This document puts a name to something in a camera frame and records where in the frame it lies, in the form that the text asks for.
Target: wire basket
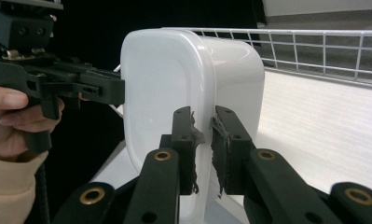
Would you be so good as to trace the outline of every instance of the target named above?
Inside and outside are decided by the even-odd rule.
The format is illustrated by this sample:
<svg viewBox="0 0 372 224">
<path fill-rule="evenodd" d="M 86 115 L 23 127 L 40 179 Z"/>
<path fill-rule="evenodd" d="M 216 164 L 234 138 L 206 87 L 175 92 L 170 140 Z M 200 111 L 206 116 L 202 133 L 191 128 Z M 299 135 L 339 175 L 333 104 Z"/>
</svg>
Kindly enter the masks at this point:
<svg viewBox="0 0 372 224">
<path fill-rule="evenodd" d="M 244 41 L 267 68 L 372 84 L 372 31 L 176 29 Z"/>
</svg>

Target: black curtain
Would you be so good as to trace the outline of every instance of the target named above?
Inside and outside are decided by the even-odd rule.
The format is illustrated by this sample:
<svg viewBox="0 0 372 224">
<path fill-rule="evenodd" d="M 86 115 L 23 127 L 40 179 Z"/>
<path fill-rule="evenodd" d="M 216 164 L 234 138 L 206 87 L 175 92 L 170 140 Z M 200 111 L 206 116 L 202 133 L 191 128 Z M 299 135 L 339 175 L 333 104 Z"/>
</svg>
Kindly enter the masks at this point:
<svg viewBox="0 0 372 224">
<path fill-rule="evenodd" d="M 261 14 L 251 0 L 62 3 L 64 10 L 55 12 L 58 20 L 48 51 L 108 70 L 120 63 L 122 41 L 131 31 L 173 26 L 257 28 L 256 12 Z M 93 178 L 123 139 L 122 118 L 108 105 L 83 102 L 80 110 L 65 108 L 45 162 L 52 217 L 77 187 Z M 40 223 L 36 204 L 26 223 Z"/>
</svg>

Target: white textured mat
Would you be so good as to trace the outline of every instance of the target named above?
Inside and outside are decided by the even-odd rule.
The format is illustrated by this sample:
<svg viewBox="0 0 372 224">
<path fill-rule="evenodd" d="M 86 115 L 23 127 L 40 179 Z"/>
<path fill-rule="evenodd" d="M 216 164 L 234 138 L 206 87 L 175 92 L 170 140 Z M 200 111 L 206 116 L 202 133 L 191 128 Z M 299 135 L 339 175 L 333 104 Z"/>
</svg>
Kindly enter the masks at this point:
<svg viewBox="0 0 372 224">
<path fill-rule="evenodd" d="M 280 152 L 317 189 L 372 189 L 372 88 L 267 71 L 255 145 Z"/>
</svg>

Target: beige sleeve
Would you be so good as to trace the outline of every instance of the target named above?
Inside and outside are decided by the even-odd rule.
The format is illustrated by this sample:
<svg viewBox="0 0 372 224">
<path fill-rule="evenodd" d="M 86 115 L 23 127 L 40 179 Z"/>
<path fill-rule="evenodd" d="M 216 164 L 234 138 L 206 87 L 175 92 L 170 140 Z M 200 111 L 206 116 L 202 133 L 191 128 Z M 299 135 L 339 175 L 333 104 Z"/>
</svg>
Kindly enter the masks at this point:
<svg viewBox="0 0 372 224">
<path fill-rule="evenodd" d="M 27 162 L 0 161 L 0 224 L 24 223 L 34 203 L 34 174 L 47 155 Z"/>
</svg>

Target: gray floor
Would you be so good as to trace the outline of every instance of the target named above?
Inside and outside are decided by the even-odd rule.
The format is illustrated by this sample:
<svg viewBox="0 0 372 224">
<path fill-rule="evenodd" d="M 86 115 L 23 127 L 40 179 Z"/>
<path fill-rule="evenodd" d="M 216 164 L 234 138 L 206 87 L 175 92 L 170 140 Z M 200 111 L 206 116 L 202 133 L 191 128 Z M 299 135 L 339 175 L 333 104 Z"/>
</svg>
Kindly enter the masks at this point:
<svg viewBox="0 0 372 224">
<path fill-rule="evenodd" d="M 289 29 L 289 30 L 372 30 L 372 10 L 352 11 L 352 12 L 334 12 L 319 13 L 309 15 L 278 16 L 267 18 L 267 25 L 260 29 Z M 268 35 L 260 35 L 261 40 L 269 41 Z M 290 35 L 273 35 L 273 41 L 292 43 Z M 296 42 L 309 44 L 323 44 L 321 36 L 297 35 Z M 360 37 L 350 36 L 328 36 L 326 45 L 342 45 L 358 47 Z M 372 37 L 364 38 L 364 46 L 372 47 Z M 270 44 L 261 44 L 255 47 L 263 58 L 271 58 L 272 47 Z M 282 61 L 295 62 L 295 51 L 293 46 L 274 45 L 276 58 Z M 297 47 L 297 59 L 300 63 L 312 63 L 323 65 L 323 48 Z M 355 49 L 327 49 L 326 65 L 333 67 L 343 67 L 355 69 L 357 61 L 357 50 Z M 273 63 L 266 63 L 266 66 L 274 66 Z M 279 68 L 295 70 L 296 66 L 280 63 Z M 323 68 L 310 66 L 300 66 L 301 71 L 312 73 L 322 73 Z M 361 70 L 372 71 L 372 50 L 363 50 L 361 54 Z M 353 77 L 354 72 L 326 70 L 326 74 L 339 75 L 343 77 Z M 372 80 L 372 75 L 358 74 L 360 78 Z"/>
</svg>

